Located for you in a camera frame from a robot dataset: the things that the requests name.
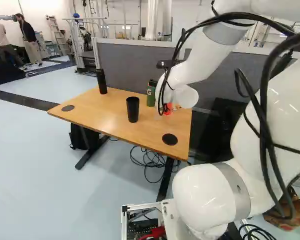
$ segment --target khaki pants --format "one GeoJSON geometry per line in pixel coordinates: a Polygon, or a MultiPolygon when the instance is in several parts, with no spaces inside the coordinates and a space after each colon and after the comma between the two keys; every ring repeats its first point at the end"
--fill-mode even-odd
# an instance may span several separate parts
{"type": "Polygon", "coordinates": [[[38,63],[40,64],[42,63],[41,55],[39,52],[39,45],[37,42],[24,41],[24,47],[31,63],[35,64],[36,61],[38,61],[38,63]]]}
{"type": "Polygon", "coordinates": [[[0,46],[0,58],[3,62],[6,62],[6,53],[9,53],[14,60],[16,61],[16,64],[19,66],[23,66],[24,62],[21,60],[21,58],[18,56],[17,51],[14,50],[11,44],[0,46]]]}

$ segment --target black cup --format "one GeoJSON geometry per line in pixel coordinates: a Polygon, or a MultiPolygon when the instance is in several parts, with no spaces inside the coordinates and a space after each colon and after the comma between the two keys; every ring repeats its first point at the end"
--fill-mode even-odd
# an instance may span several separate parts
{"type": "Polygon", "coordinates": [[[100,94],[107,94],[108,91],[107,91],[106,76],[102,68],[96,70],[96,77],[98,81],[100,94]]]}
{"type": "Polygon", "coordinates": [[[126,99],[126,108],[130,123],[136,123],[139,119],[139,102],[140,100],[136,96],[130,96],[126,99]]]}

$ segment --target black shirt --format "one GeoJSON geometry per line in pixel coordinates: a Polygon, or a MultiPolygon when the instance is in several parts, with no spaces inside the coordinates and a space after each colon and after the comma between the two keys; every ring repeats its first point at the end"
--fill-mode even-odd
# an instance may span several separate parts
{"type": "Polygon", "coordinates": [[[37,41],[35,30],[32,28],[30,23],[23,21],[23,23],[19,22],[19,25],[23,36],[26,38],[28,42],[37,41]]]}

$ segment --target green bottle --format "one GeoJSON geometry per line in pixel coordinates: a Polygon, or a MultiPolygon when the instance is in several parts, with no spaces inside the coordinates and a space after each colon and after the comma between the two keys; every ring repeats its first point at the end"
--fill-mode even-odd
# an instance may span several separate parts
{"type": "Polygon", "coordinates": [[[156,104],[156,86],[157,81],[150,79],[148,87],[146,89],[146,105],[148,107],[154,107],[156,104]]]}

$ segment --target cable bundle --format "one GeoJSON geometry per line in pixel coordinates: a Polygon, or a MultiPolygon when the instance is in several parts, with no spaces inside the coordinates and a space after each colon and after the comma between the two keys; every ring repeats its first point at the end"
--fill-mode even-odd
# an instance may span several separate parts
{"type": "Polygon", "coordinates": [[[244,73],[238,68],[234,72],[234,77],[235,77],[235,83],[237,86],[238,93],[242,97],[250,97],[250,100],[255,108],[255,111],[257,113],[258,119],[260,121],[260,133],[255,129],[255,127],[251,124],[251,122],[248,120],[246,113],[243,113],[244,119],[246,120],[247,124],[249,127],[252,129],[252,131],[259,137],[259,146],[260,146],[260,162],[261,162],[261,168],[262,168],[262,174],[263,174],[263,179],[266,185],[266,188],[272,198],[272,200],[275,203],[275,206],[279,212],[279,214],[282,216],[284,219],[291,219],[295,215],[295,208],[292,203],[292,199],[289,196],[289,193],[287,191],[287,188],[285,186],[285,183],[282,179],[279,166],[277,163],[276,159],[276,153],[275,153],[275,147],[276,148],[281,148],[286,151],[290,151],[296,154],[300,154],[300,150],[294,149],[292,147],[288,146],[283,146],[280,144],[276,144],[273,142],[272,136],[271,136],[271,131],[268,126],[267,122],[267,91],[268,91],[268,82],[269,80],[278,74],[280,71],[283,70],[284,67],[286,67],[289,63],[289,61],[284,62],[284,61],[279,61],[278,64],[273,67],[276,59],[285,51],[291,51],[296,46],[300,45],[300,33],[295,34],[291,29],[286,27],[285,25],[272,21],[270,19],[267,19],[265,17],[255,15],[252,13],[246,13],[246,12],[229,12],[229,13],[224,13],[221,15],[217,15],[215,17],[212,17],[206,21],[203,21],[199,23],[198,25],[190,28],[189,30],[182,30],[181,37],[174,49],[174,53],[172,56],[172,64],[169,66],[167,69],[164,79],[162,82],[162,85],[160,87],[159,91],[159,96],[158,96],[158,113],[162,115],[164,111],[166,111],[165,103],[164,103],[164,92],[165,92],[165,87],[168,84],[171,90],[172,87],[168,83],[168,78],[169,74],[171,72],[172,66],[176,63],[177,56],[180,52],[180,49],[184,45],[185,41],[189,38],[189,36],[198,28],[205,27],[211,24],[219,23],[219,22],[227,22],[231,24],[229,21],[231,20],[254,20],[254,21],[260,21],[263,22],[264,24],[267,24],[271,26],[272,28],[278,30],[279,32],[285,34],[289,38],[284,40],[282,43],[280,43],[274,50],[270,53],[268,56],[267,60],[265,61],[263,71],[262,71],[262,77],[261,77],[261,84],[260,84],[260,104],[255,96],[255,93],[249,84],[246,76],[244,73]],[[243,93],[240,90],[239,87],[239,79],[242,80],[243,85],[245,89],[248,92],[247,95],[243,95],[243,93]],[[285,216],[284,211],[282,206],[279,204],[279,201],[273,191],[273,188],[270,183],[270,177],[268,173],[268,166],[267,166],[267,151],[269,154],[269,160],[271,162],[275,177],[279,183],[279,186],[282,190],[283,197],[287,200],[289,208],[290,208],[290,216],[285,216]]]}
{"type": "MultiPolygon", "coordinates": [[[[157,152],[153,152],[153,151],[150,151],[148,149],[145,149],[145,148],[142,148],[142,147],[139,147],[139,146],[134,146],[133,148],[131,148],[130,150],[130,159],[131,161],[138,165],[138,166],[141,166],[141,167],[144,167],[144,177],[145,179],[151,183],[151,184],[156,184],[158,182],[161,181],[161,179],[164,177],[163,173],[161,175],[161,177],[159,178],[159,180],[157,181],[150,181],[148,178],[147,178],[147,175],[146,175],[146,171],[147,171],[147,168],[157,168],[157,169],[161,169],[161,168],[165,168],[165,165],[166,165],[166,160],[167,158],[164,158],[164,156],[162,156],[161,154],[157,153],[157,152]],[[132,156],[132,152],[135,148],[141,148],[141,151],[144,153],[143,154],[143,157],[142,157],[142,161],[143,162],[140,162],[138,161],[137,159],[135,159],[133,156],[132,156]]],[[[175,165],[173,165],[173,167],[177,167],[177,169],[175,171],[172,171],[173,173],[176,173],[178,172],[179,170],[179,165],[180,165],[180,161],[177,161],[177,163],[175,165]]]]}

